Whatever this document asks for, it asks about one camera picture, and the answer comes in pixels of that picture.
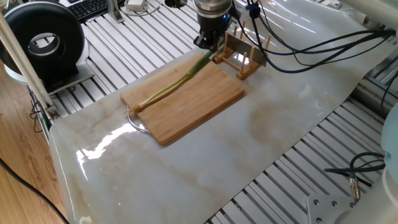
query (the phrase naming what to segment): keyboard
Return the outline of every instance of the keyboard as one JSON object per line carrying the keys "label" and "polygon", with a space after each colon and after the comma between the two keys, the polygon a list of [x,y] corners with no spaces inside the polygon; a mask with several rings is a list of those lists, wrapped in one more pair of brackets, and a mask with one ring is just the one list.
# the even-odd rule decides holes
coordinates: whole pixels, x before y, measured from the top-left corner
{"label": "keyboard", "polygon": [[[124,0],[118,0],[118,5],[124,3]],[[108,10],[108,2],[106,0],[83,0],[68,7],[68,9],[76,16],[80,23],[86,22],[97,15]]]}

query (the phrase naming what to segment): wooden cutting board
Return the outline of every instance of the wooden cutting board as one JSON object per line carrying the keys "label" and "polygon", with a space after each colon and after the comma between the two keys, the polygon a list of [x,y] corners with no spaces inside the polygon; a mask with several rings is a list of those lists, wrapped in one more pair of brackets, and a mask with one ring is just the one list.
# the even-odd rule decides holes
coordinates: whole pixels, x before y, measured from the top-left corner
{"label": "wooden cutting board", "polygon": [[[196,54],[167,70],[160,71],[121,94],[130,108],[178,80],[203,56]],[[244,88],[214,62],[207,63],[185,83],[174,87],[139,112],[156,141],[163,145],[198,124],[207,116],[244,93]]]}

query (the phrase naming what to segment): wooden stand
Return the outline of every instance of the wooden stand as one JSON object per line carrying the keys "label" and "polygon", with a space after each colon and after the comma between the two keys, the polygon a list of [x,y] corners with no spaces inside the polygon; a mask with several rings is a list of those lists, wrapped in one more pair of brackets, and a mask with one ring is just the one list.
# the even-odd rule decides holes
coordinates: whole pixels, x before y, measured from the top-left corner
{"label": "wooden stand", "polygon": [[224,41],[224,50],[220,53],[220,42],[217,43],[217,52],[216,56],[213,57],[214,63],[218,64],[226,60],[229,56],[231,56],[234,51],[226,46],[228,43],[228,31],[225,32],[225,41]]}
{"label": "wooden stand", "polygon": [[[237,26],[235,26],[235,29],[234,29],[234,36],[236,36],[236,29],[237,29]],[[225,32],[225,41],[224,41],[224,50],[223,50],[221,53],[220,53],[220,43],[219,43],[219,42],[217,43],[217,52],[216,52],[216,55],[213,57],[213,61],[214,61],[214,63],[216,63],[216,64],[221,63],[221,62],[226,62],[228,65],[234,67],[236,70],[239,71],[239,72],[236,74],[236,77],[237,77],[238,79],[240,79],[240,80],[244,80],[244,79],[246,79],[250,74],[252,74],[257,68],[260,67],[260,64],[258,64],[257,62],[253,61],[253,55],[254,55],[254,50],[255,50],[255,48],[254,48],[254,47],[251,47],[250,56],[249,56],[249,64],[248,64],[247,66],[244,66],[244,63],[245,63],[245,61],[246,61],[246,57],[247,57],[248,53],[245,52],[245,53],[243,54],[242,65],[241,65],[241,67],[239,68],[237,65],[235,65],[235,64],[232,63],[232,62],[230,62],[230,61],[227,59],[229,56],[231,56],[231,55],[234,53],[234,51],[233,51],[232,49],[230,49],[229,47],[227,47],[228,36],[229,36],[229,33],[228,33],[228,31],[226,31],[226,32]],[[271,41],[271,35],[268,36],[267,44],[266,44],[266,47],[265,47],[266,50],[268,49],[268,46],[269,46],[269,42],[270,42],[270,41]]]}

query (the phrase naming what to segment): green onion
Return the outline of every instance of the green onion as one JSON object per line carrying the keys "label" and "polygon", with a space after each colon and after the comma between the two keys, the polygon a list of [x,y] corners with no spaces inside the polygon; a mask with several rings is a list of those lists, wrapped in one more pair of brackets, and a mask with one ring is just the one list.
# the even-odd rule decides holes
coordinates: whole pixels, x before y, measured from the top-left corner
{"label": "green onion", "polygon": [[205,66],[209,61],[210,61],[210,56],[213,54],[212,51],[207,52],[194,66],[181,78],[179,78],[177,81],[173,82],[172,84],[166,86],[165,88],[159,90],[152,96],[150,96],[148,99],[145,101],[139,103],[138,105],[134,106],[132,108],[132,112],[136,113],[140,110],[142,110],[146,104],[151,102],[154,98],[158,97],[160,94],[164,93],[165,91],[169,90],[175,85],[178,85],[180,82],[184,81],[184,79],[190,77],[191,75],[195,74],[197,71],[199,71],[203,66]]}

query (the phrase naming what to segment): white marble surface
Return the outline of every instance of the white marble surface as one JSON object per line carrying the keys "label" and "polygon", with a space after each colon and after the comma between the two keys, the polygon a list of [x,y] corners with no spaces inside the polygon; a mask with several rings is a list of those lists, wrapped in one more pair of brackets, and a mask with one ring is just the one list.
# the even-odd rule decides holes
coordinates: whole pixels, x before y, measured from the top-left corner
{"label": "white marble surface", "polygon": [[[296,48],[361,29],[340,12],[310,1],[273,2],[279,7],[263,1],[280,29],[272,26]],[[273,44],[272,50],[286,51]],[[295,75],[261,67],[241,82],[244,97],[166,147],[128,123],[120,100],[121,92],[150,75],[58,120],[50,130],[50,149],[69,221],[202,224],[343,102],[391,50],[383,44],[352,60]],[[299,68],[291,57],[271,59],[286,69]],[[235,76],[229,65],[220,67]]]}

